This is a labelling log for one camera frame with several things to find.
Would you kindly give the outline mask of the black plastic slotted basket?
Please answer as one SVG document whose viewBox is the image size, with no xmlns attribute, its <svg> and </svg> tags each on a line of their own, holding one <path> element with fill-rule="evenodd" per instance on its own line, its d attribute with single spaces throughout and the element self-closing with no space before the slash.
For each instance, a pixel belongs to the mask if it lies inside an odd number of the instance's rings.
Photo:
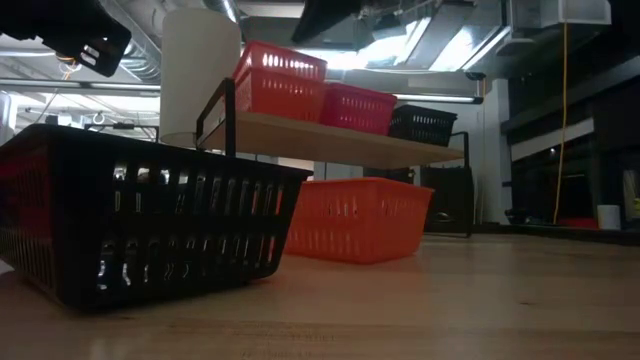
<svg viewBox="0 0 640 360">
<path fill-rule="evenodd" d="M 388 135 L 408 141 L 447 147 L 454 122 L 454 113 L 402 105 L 392 113 Z"/>
<path fill-rule="evenodd" d="M 0 146 L 0 260 L 66 307 L 276 272 L 308 172 L 57 125 Z"/>
</svg>

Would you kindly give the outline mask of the wooden shelf with black frame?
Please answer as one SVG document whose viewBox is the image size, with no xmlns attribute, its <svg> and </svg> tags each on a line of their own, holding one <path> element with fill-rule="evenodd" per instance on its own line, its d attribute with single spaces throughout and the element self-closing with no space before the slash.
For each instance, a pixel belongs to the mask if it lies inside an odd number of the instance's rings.
<svg viewBox="0 0 640 360">
<path fill-rule="evenodd" d="M 361 166 L 399 169 L 462 159 L 470 164 L 469 134 L 462 150 L 236 110 L 236 86 L 225 78 L 196 120 L 195 147 Z"/>
</svg>

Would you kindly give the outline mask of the white paper cup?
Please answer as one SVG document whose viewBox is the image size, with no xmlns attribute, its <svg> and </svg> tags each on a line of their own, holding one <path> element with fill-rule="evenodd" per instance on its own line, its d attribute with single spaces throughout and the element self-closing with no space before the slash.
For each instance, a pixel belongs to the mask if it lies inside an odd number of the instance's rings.
<svg viewBox="0 0 640 360">
<path fill-rule="evenodd" d="M 617 205 L 597 206 L 598 225 L 601 230 L 621 229 L 620 207 Z"/>
</svg>

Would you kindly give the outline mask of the black workbench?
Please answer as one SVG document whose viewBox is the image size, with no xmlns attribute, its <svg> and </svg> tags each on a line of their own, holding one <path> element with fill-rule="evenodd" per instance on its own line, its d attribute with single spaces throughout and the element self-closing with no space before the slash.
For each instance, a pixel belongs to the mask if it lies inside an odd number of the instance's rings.
<svg viewBox="0 0 640 360">
<path fill-rule="evenodd" d="M 607 68 L 560 65 L 511 78 L 502 124 L 510 223 L 544 235 L 640 245 L 640 55 Z M 597 206 L 620 207 L 601 230 Z"/>
</svg>

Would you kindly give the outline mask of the orange plastic slotted basket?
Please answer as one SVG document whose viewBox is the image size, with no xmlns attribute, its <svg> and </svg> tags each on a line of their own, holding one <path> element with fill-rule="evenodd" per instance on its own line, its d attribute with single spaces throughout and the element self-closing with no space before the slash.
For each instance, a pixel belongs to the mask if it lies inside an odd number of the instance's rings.
<svg viewBox="0 0 640 360">
<path fill-rule="evenodd" d="M 240 111 L 319 122 L 325 84 L 275 71 L 251 68 L 236 80 Z"/>
<path fill-rule="evenodd" d="M 408 257 L 419 246 L 434 194 L 378 177 L 305 182 L 285 252 L 353 264 Z"/>
</svg>

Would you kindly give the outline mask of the ceiling light tube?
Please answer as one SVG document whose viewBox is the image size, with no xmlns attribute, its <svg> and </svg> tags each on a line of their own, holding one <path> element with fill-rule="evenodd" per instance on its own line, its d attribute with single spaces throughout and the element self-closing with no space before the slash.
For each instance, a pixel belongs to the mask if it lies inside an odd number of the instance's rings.
<svg viewBox="0 0 640 360">
<path fill-rule="evenodd" d="M 400 101 L 430 102 L 430 103 L 456 103 L 456 104 L 482 104 L 483 97 L 429 95 L 429 94 L 393 94 Z"/>
</svg>

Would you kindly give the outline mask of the red plastic slotted basket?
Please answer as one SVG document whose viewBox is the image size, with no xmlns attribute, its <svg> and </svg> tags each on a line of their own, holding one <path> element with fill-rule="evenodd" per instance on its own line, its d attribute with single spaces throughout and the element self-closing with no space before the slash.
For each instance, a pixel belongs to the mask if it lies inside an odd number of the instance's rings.
<svg viewBox="0 0 640 360">
<path fill-rule="evenodd" d="M 278 74 L 324 82 L 327 62 L 298 51 L 269 43 L 250 41 L 244 48 L 233 73 L 239 79 L 246 71 L 261 69 Z"/>
<path fill-rule="evenodd" d="M 322 125 L 387 136 L 397 98 L 350 85 L 325 86 Z"/>
</svg>

